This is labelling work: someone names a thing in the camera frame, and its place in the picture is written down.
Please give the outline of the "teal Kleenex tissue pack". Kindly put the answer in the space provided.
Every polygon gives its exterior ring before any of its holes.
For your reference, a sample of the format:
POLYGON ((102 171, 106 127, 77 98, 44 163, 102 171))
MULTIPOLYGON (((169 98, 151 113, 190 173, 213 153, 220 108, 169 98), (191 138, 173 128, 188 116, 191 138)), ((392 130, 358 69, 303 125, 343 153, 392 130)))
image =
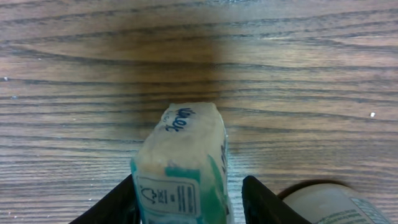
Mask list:
POLYGON ((233 223, 228 136, 214 103, 171 104, 131 160, 143 223, 233 223))

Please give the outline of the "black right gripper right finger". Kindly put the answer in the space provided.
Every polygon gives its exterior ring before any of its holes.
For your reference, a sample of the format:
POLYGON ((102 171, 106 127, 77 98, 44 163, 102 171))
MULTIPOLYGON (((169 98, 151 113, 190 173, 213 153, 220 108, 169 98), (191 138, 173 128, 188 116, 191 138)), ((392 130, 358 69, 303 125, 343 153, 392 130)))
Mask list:
POLYGON ((246 224, 311 224, 252 175, 243 179, 242 200, 246 224))

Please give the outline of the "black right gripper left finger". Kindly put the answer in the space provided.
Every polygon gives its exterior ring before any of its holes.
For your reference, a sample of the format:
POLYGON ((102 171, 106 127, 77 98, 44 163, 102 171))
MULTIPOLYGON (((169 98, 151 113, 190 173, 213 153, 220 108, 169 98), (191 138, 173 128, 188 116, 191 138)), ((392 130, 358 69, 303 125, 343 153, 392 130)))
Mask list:
POLYGON ((132 175, 70 224, 140 224, 132 175))

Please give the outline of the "green lid jar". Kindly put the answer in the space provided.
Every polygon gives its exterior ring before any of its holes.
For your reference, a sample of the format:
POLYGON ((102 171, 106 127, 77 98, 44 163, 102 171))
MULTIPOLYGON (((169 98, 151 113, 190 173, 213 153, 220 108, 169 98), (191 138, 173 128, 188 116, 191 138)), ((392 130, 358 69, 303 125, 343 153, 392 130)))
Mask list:
POLYGON ((351 187, 337 183, 296 185, 281 195, 310 223, 391 224, 378 208, 351 187))

